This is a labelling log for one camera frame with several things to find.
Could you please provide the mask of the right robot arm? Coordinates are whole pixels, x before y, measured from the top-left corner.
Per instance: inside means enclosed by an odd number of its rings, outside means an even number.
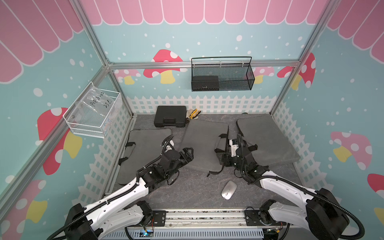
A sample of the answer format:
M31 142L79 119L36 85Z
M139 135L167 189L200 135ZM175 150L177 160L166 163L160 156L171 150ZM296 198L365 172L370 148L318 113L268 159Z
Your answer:
M241 134L230 140L228 134L218 137L215 150L223 168L233 167L238 178L248 185L271 191L293 203L285 206L275 200L266 201L257 211L264 226L285 223L310 231L318 240L359 240L365 235L363 223L343 208L334 195L324 188L314 190L303 187L275 174L268 166L259 165L252 152L257 145L249 146Z

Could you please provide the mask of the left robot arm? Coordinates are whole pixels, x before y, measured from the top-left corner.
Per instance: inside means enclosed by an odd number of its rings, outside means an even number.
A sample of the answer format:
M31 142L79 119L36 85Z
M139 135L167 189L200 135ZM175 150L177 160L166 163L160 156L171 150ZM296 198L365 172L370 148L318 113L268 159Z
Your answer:
M82 207L77 204L68 213L63 227L52 233L49 240L98 240L107 231L103 224L114 214L136 200L149 195L180 173L194 159L193 148L175 150L172 135L162 143L160 155L136 171L134 179L109 196Z

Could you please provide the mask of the grey laptop bag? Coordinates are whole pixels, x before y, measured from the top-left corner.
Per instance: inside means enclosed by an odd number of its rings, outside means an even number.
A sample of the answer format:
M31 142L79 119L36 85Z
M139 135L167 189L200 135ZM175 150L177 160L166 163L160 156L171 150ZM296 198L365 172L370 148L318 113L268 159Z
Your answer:
M291 164L300 159L299 154L283 135L272 116L260 115L238 119L236 125L259 165Z
M194 159L187 168L211 175L219 174L223 155L227 152L229 125L225 123L191 120L181 143L181 148L193 148Z
M157 158L163 141L172 134L170 129L133 130L119 159L116 183L126 185L136 177L136 171Z

